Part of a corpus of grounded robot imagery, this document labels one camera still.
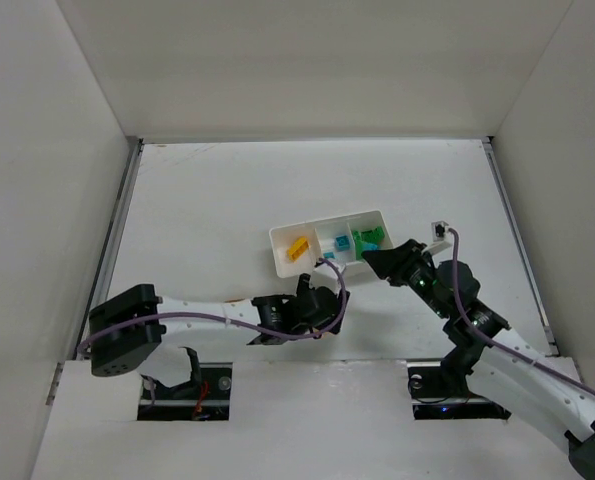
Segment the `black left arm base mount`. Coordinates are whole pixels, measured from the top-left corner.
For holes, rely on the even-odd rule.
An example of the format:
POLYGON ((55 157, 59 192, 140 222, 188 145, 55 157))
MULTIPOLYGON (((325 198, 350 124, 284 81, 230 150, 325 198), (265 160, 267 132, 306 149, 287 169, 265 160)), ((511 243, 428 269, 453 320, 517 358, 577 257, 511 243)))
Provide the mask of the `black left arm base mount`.
POLYGON ((228 421, 232 391, 232 363, 205 363, 186 348, 187 367, 182 383, 165 386, 143 376, 138 421, 228 421))

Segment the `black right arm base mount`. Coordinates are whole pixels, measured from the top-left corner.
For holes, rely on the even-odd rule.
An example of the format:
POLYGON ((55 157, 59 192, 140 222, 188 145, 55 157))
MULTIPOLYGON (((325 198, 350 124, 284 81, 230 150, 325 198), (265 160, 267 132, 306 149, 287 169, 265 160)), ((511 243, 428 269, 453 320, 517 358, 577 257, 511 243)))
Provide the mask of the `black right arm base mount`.
POLYGON ((512 413, 473 393, 466 382, 467 366, 455 347, 443 358, 407 363, 407 390, 415 420, 508 420, 512 413))

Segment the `white three-compartment container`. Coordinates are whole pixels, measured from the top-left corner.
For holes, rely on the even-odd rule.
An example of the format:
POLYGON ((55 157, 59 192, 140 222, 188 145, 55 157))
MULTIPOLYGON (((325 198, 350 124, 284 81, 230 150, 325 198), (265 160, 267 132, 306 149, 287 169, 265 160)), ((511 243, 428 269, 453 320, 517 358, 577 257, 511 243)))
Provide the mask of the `white three-compartment container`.
POLYGON ((362 275, 370 270, 363 252, 394 247, 379 210, 275 227, 269 236, 280 278, 310 274, 322 258, 335 263, 346 278, 362 275))

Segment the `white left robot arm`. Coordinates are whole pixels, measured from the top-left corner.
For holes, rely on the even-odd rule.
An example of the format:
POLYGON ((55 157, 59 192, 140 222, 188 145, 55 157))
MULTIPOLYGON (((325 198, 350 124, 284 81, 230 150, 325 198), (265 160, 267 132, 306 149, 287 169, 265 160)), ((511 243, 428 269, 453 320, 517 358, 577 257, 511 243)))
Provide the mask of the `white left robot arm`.
POLYGON ((231 362, 246 347, 319 340, 341 330, 350 300, 344 281, 315 286, 307 274, 292 294, 202 303, 160 296, 138 284, 94 307, 78 350, 95 377, 138 372, 166 387, 200 382, 200 352, 231 362))

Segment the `cyan small lego brick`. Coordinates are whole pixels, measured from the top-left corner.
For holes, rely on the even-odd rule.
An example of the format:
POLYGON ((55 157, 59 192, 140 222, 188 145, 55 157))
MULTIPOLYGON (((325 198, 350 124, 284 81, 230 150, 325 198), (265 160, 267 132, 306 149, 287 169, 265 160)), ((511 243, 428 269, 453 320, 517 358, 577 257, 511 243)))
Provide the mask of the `cyan small lego brick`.
POLYGON ((339 252, 349 251, 351 242, 347 235, 337 236, 334 240, 335 249, 339 252))

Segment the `green square lego brick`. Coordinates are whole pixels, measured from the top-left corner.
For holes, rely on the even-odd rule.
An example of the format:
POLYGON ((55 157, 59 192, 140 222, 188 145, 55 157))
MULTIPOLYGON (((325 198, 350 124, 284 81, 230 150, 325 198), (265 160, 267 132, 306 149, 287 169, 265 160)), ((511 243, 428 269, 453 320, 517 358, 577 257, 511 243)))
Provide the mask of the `green square lego brick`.
POLYGON ((380 249, 378 244, 364 240, 357 232, 353 234, 353 241, 355 244, 355 258, 357 261, 363 260, 364 252, 376 251, 380 249))

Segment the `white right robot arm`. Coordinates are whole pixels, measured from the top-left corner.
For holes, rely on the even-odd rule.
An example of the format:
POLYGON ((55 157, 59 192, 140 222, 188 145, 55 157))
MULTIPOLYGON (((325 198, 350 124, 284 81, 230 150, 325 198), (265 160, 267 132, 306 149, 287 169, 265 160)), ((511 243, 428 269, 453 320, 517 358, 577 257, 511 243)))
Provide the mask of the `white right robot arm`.
POLYGON ((454 395, 466 389, 494 402, 560 448, 582 478, 595 479, 595 391, 556 369, 480 301, 467 264, 435 264, 415 240, 362 256, 378 278, 410 288, 444 319, 454 347, 439 370, 454 395))

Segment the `yellow long lego brick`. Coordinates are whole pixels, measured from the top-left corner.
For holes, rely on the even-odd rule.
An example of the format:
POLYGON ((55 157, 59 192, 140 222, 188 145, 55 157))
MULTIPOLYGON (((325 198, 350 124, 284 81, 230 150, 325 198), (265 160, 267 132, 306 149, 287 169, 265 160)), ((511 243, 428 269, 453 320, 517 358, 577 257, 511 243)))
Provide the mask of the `yellow long lego brick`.
POLYGON ((296 262, 302 255, 304 255, 310 248, 308 238, 306 236, 298 237, 287 249, 286 255, 289 262, 296 262))

